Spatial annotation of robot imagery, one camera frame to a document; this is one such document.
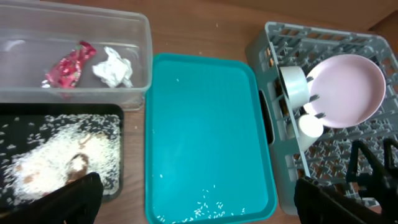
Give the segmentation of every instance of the brown tabletop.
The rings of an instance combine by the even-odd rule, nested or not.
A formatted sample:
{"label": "brown tabletop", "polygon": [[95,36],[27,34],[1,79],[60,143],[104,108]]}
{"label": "brown tabletop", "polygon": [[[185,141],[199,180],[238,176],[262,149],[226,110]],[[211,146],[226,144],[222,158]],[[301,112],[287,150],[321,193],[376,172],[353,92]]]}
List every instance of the brown tabletop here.
{"label": "brown tabletop", "polygon": [[[211,0],[52,0],[84,6],[141,12],[149,18],[154,53],[173,52],[245,62],[244,49],[267,21],[339,28],[306,19],[247,9]],[[144,211],[144,112],[125,117],[124,186],[101,206],[96,223],[147,223]],[[278,207],[263,223],[300,223]]]}

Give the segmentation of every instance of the dish rack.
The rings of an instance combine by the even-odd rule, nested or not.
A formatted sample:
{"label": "dish rack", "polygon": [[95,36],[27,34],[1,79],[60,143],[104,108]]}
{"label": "dish rack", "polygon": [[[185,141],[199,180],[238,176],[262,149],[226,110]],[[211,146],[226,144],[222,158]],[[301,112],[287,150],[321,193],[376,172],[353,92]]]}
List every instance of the dish rack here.
{"label": "dish rack", "polygon": [[[308,74],[321,61],[340,54],[362,55],[379,66],[386,78],[384,101],[371,118],[357,126],[325,128],[319,140],[302,152],[297,142],[299,134],[295,119],[305,112],[303,108],[292,110],[286,93],[280,87],[278,68],[300,66]],[[398,63],[387,41],[378,35],[268,22],[246,48],[246,57],[257,78],[279,204],[283,211],[297,214],[294,188],[296,180],[303,175],[317,179],[322,185],[365,206],[377,205],[373,199],[361,200],[358,186],[347,184],[345,175],[353,140],[364,141],[383,162],[382,140],[386,137],[397,139]],[[296,138],[287,137],[286,125],[289,122],[293,124]],[[398,162],[397,156],[396,150],[394,162]],[[371,172],[364,156],[359,156],[358,163],[360,172]]]}

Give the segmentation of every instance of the clear plastic container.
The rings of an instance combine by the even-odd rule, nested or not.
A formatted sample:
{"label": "clear plastic container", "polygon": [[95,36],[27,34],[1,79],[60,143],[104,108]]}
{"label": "clear plastic container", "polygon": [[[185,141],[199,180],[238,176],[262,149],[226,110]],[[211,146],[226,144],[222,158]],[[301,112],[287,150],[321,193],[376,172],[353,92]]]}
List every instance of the clear plastic container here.
{"label": "clear plastic container", "polygon": [[[74,89],[41,88],[45,73],[84,40],[97,54]],[[92,72],[104,47],[130,60],[132,88],[109,88]],[[146,16],[51,2],[0,1],[1,103],[116,103],[137,110],[152,81],[152,38]]]}

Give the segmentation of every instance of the white cup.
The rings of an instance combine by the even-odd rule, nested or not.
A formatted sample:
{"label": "white cup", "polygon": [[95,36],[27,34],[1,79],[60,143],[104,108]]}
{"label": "white cup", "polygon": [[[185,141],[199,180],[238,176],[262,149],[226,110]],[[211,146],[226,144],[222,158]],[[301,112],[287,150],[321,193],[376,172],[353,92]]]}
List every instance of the white cup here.
{"label": "white cup", "polygon": [[[305,114],[296,120],[298,129],[298,146],[301,151],[306,151],[323,134],[322,122],[315,116]],[[286,127],[287,137],[295,138],[293,124]]]}
{"label": "white cup", "polygon": [[299,66],[280,67],[281,83],[290,101],[292,110],[310,101],[310,90],[303,70]]}

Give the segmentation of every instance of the plastic crate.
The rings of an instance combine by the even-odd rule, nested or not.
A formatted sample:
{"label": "plastic crate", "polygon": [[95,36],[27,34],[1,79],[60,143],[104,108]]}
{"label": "plastic crate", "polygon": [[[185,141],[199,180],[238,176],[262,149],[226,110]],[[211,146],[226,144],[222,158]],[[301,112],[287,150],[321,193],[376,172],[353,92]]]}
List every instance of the plastic crate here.
{"label": "plastic crate", "polygon": [[[358,54],[375,62],[386,78],[385,99],[379,111],[367,121],[351,128],[325,128],[324,135],[309,150],[301,152],[296,138],[287,137],[286,124],[292,122],[298,136],[295,117],[304,110],[292,111],[286,94],[279,90],[278,67],[298,65],[308,74],[321,61],[339,54]],[[347,184],[345,175],[353,140],[364,141],[382,162],[382,139],[396,138],[398,134],[398,63],[387,41],[378,35],[268,22],[248,45],[246,57],[263,98],[264,120],[269,121],[266,126],[271,131],[267,137],[283,211],[297,214],[293,197],[296,180],[301,175],[317,179],[322,185],[358,199],[366,206],[376,205],[373,199],[360,200],[357,186]],[[371,170],[364,157],[359,158],[359,169],[361,172]]]}
{"label": "plastic crate", "polygon": [[[97,54],[74,89],[41,88],[41,81],[79,41]],[[105,61],[104,46],[130,60],[132,88],[109,88],[91,66]],[[0,1],[1,103],[114,103],[139,109],[152,81],[152,38],[146,16],[38,1]]]}

